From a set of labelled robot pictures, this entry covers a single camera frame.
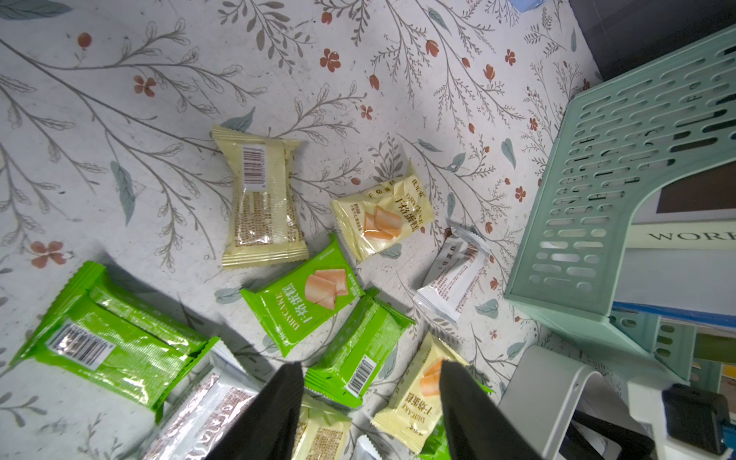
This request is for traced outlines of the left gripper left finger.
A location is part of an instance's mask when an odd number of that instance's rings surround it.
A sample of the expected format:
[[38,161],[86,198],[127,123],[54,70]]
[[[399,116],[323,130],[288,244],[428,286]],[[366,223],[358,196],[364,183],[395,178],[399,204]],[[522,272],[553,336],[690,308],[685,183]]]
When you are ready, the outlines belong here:
[[206,458],[291,458],[303,394],[301,365],[281,366]]

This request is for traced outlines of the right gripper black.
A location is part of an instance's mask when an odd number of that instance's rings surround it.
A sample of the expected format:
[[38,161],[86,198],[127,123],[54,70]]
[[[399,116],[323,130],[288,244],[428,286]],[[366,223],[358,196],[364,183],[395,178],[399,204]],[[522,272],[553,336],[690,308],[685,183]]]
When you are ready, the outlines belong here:
[[726,452],[730,415],[724,395],[676,383],[661,397],[670,437],[704,452]]

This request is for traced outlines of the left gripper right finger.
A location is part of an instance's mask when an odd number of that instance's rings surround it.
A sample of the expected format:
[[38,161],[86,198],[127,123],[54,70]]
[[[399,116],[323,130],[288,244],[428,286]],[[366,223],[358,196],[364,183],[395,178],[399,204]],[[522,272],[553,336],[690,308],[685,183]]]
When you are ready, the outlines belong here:
[[538,459],[463,365],[445,361],[440,396],[453,459]]

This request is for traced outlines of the yellow packet second row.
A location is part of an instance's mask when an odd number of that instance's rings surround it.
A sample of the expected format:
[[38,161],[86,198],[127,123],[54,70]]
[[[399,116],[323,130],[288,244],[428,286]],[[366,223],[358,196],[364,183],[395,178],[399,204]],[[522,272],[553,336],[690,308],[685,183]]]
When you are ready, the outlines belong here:
[[336,409],[305,395],[291,458],[294,460],[340,459],[350,435],[351,419]]

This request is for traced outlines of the yellow cookie packet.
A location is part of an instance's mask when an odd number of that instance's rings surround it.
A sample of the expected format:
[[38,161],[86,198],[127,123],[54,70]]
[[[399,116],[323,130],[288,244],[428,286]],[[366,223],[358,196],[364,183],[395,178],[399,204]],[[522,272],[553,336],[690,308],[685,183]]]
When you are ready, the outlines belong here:
[[409,364],[387,407],[371,423],[419,454],[441,419],[441,368],[444,361],[468,365],[447,343],[431,333]]

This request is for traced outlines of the white cookie storage box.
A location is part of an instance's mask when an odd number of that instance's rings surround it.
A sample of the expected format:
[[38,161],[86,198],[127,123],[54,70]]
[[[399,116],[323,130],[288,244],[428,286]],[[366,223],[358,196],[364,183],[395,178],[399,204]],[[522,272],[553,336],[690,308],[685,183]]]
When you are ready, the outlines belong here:
[[560,448],[577,409],[627,429],[638,428],[601,373],[540,346],[523,353],[499,408],[544,459],[563,457]]

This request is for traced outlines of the white brown packet second row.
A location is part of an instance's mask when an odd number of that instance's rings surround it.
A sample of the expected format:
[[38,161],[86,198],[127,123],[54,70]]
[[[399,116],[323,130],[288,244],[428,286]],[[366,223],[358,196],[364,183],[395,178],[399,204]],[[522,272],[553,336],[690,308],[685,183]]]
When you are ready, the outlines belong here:
[[204,459],[258,396],[254,381],[222,342],[140,448],[139,459]]

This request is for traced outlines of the green cookie packet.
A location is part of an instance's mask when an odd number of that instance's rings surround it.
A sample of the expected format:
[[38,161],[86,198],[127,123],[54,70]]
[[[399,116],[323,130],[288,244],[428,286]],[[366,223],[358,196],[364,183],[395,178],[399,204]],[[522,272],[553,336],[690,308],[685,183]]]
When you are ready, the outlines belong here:
[[241,290],[266,334],[285,358],[338,312],[364,296],[339,236],[304,264],[260,291]]
[[434,431],[427,437],[427,441],[418,457],[423,460],[451,460],[449,441],[444,419],[441,418]]
[[379,299],[370,287],[328,346],[305,375],[306,389],[351,409],[363,397],[404,332],[415,324],[409,316]]

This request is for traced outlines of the white packet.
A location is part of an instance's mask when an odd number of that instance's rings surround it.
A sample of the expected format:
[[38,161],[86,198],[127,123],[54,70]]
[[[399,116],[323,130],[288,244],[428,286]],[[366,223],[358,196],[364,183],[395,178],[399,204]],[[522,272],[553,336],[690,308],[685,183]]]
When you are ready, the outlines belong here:
[[450,232],[413,300],[456,324],[480,270],[490,261],[491,248],[457,222],[450,222]]

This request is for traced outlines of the green packet second row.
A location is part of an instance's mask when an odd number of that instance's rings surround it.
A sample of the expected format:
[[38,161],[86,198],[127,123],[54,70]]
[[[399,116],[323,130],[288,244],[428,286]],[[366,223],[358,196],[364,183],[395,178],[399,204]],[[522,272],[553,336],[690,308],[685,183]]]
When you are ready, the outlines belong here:
[[156,415],[217,344],[118,286],[88,261],[71,277],[11,361],[57,366]]

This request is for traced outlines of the pale yellow packet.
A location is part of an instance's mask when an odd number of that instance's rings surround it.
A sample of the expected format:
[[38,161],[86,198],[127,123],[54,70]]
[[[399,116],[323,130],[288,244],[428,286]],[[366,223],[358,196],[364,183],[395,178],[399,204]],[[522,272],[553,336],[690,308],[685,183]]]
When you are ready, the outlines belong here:
[[302,261],[309,251],[291,193],[296,140],[215,126],[212,137],[232,171],[233,202],[224,268]]

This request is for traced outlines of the small yellow packet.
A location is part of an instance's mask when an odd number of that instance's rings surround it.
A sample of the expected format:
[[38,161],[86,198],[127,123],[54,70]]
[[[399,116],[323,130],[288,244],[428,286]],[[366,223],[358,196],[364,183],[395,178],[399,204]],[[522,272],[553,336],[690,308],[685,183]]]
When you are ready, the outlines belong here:
[[332,209],[348,249],[360,262],[434,222],[429,195],[412,167],[402,177],[334,199]]

